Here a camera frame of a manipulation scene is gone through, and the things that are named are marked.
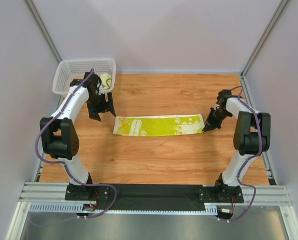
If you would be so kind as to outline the green and cream patterned towel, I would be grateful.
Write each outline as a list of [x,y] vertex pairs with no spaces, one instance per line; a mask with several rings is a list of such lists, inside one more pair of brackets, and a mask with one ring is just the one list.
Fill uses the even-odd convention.
[[112,77],[108,73],[103,73],[100,75],[100,79],[102,81],[102,87],[104,90],[110,90],[112,87]]

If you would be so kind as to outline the white perforated plastic basket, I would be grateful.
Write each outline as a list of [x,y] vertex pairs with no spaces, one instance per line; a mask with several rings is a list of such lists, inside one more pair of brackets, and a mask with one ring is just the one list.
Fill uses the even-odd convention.
[[105,93],[114,89],[116,78],[116,62],[112,58],[84,58],[63,60],[59,63],[54,80],[52,91],[55,94],[65,97],[69,92],[69,85],[74,79],[83,79],[86,72],[94,68],[94,73],[110,74],[112,77],[112,87],[110,90],[104,90]]

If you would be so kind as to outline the yellow and cream towel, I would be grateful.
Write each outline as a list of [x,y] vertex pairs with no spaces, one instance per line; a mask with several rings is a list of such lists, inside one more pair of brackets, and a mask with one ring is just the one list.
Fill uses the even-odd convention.
[[200,134],[201,114],[116,117],[113,134],[129,137],[167,137]]

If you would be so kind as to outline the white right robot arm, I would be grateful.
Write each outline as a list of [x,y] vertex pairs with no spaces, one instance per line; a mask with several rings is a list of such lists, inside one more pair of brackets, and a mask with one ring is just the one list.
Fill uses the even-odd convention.
[[259,112],[236,95],[217,97],[217,106],[211,108],[202,132],[220,129],[227,117],[237,119],[233,146],[235,153],[226,170],[220,174],[213,187],[214,194],[224,199],[224,194],[234,198],[242,195],[242,178],[251,163],[270,147],[271,115]]

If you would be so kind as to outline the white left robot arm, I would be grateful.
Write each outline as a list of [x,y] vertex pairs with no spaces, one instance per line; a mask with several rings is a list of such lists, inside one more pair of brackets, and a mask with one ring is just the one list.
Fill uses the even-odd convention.
[[79,138],[75,120],[83,105],[87,105],[89,118],[100,121],[100,114],[110,112],[116,115],[112,93],[104,93],[101,78],[93,70],[85,73],[83,79],[74,79],[60,107],[50,116],[40,120],[40,132],[36,143],[42,144],[43,152],[51,160],[38,157],[44,163],[60,164],[73,186],[94,186],[90,173],[84,168],[79,151]]

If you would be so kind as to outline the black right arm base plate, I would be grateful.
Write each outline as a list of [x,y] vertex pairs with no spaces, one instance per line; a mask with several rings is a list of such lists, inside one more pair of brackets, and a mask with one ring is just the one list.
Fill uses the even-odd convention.
[[215,186],[202,186],[198,188],[199,200],[202,203],[243,203],[243,193],[239,186],[216,188]]

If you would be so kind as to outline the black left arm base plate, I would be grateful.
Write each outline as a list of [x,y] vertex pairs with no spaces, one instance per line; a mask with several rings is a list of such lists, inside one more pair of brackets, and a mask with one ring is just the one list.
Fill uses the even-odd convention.
[[108,186],[68,185],[64,199],[66,201],[109,201],[114,197],[114,190]]

